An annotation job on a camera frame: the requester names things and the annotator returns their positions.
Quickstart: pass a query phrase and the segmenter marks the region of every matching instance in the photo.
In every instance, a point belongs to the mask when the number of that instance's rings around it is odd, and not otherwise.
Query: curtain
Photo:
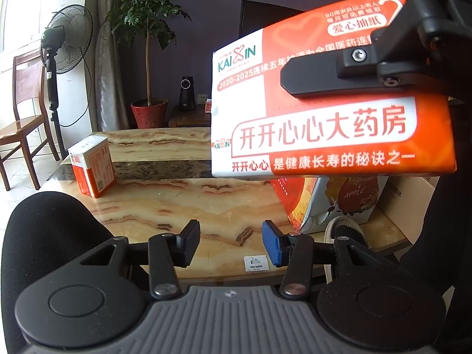
[[[95,55],[97,120],[100,131],[129,129],[124,103],[119,56],[112,28],[105,17],[112,0],[98,0],[100,32]]]

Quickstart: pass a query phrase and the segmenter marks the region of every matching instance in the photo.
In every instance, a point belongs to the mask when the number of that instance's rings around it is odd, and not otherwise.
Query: green leaves
[[[175,33],[164,21],[166,17],[181,15],[190,19],[175,0],[114,0],[106,19],[112,23],[112,32],[119,39],[132,43],[136,35],[158,39],[165,49],[175,39]]]

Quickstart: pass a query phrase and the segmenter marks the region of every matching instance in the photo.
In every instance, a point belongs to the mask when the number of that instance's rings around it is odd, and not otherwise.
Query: cardboard box
[[[371,32],[388,25],[403,2],[338,2],[214,52],[212,174],[264,179],[455,171],[445,96],[404,91],[297,99],[280,85],[280,71],[292,58],[370,44]]]
[[[397,225],[402,233],[415,243],[423,228],[438,177],[390,177],[377,206]]]
[[[388,177],[279,178],[272,186],[292,226],[301,233],[326,229],[336,216],[369,220]]]
[[[69,154],[82,194],[98,198],[115,182],[107,137],[90,135],[70,147]]]

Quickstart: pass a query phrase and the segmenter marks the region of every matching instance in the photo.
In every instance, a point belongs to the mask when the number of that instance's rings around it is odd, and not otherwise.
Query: fan grille
[[[90,46],[93,22],[90,12],[82,5],[69,5],[57,12],[48,28],[64,26],[65,41],[55,57],[57,74],[69,72],[82,60]],[[47,49],[41,45],[41,59],[46,65]]]

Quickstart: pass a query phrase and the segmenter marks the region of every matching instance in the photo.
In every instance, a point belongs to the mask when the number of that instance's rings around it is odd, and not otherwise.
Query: marble tabletop
[[[108,137],[117,181],[94,199],[80,193],[67,158],[43,185],[78,198],[114,235],[145,242],[152,235],[179,233],[191,219],[201,225],[200,245],[181,281],[277,282],[284,268],[246,272],[244,256],[266,254],[261,224],[272,219],[293,230],[268,181],[212,178],[209,128],[165,128],[95,133]],[[369,245],[383,254],[409,245],[402,232],[374,209],[362,225]],[[321,242],[323,233],[312,237]],[[321,274],[321,268],[315,267]]]

